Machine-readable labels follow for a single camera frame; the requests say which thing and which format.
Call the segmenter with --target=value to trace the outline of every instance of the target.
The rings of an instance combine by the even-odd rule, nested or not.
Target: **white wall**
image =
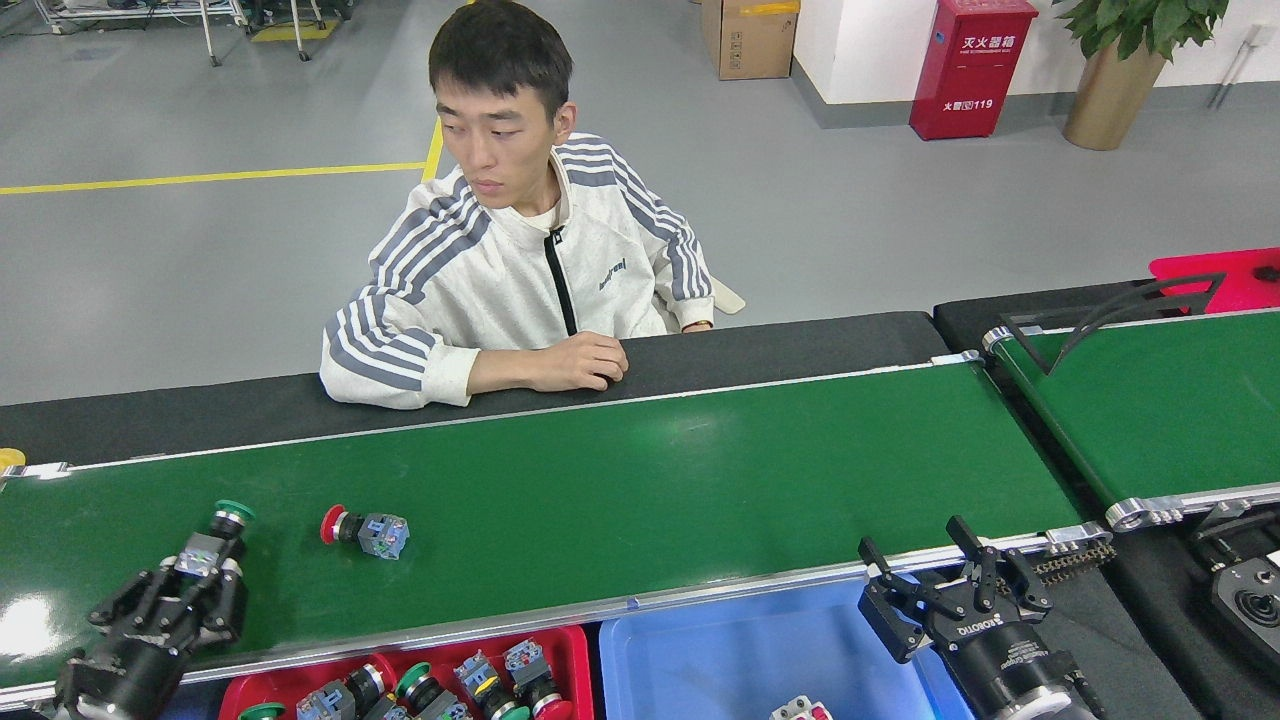
[[[1084,68],[1064,27],[1070,4],[1030,0],[1041,12],[1023,47],[1010,95],[1074,91]],[[804,0],[796,27],[796,60],[829,105],[911,100],[933,27],[934,0]],[[1215,40],[1174,51],[1160,87],[1212,85],[1222,79],[1249,28],[1280,26],[1276,0],[1231,0]],[[1239,82],[1280,81],[1280,35],[1258,47]]]

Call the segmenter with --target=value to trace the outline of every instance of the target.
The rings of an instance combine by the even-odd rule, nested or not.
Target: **potted plant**
[[[1088,59],[1062,135],[1092,150],[1115,150],[1174,59],[1174,47],[1204,45],[1229,0],[1053,0],[1075,3],[1059,18]]]

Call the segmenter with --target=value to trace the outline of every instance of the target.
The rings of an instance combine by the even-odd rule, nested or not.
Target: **fire extinguisher box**
[[[938,0],[911,105],[924,140],[996,131],[1014,65],[1039,12],[1027,0]]]

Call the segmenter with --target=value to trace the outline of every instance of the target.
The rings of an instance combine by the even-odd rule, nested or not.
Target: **yellow floor line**
[[[422,163],[384,163],[380,165],[332,165],[326,168],[284,168],[279,170],[248,170],[243,173],[210,173],[204,176],[175,176],[168,178],[141,178],[127,181],[72,182],[64,184],[28,184],[0,187],[0,195],[35,195],[41,192],[74,192],[81,190],[113,190],[122,187],[154,187],[193,182],[220,182],[234,179],[288,178],[306,176],[338,176],[344,173],[384,173],[388,170],[419,170]]]
[[[444,128],[440,127],[440,118],[435,118],[435,131],[431,132],[431,149],[426,152],[426,167],[422,168],[422,182],[435,179],[435,170],[440,167],[440,147],[444,146]]]

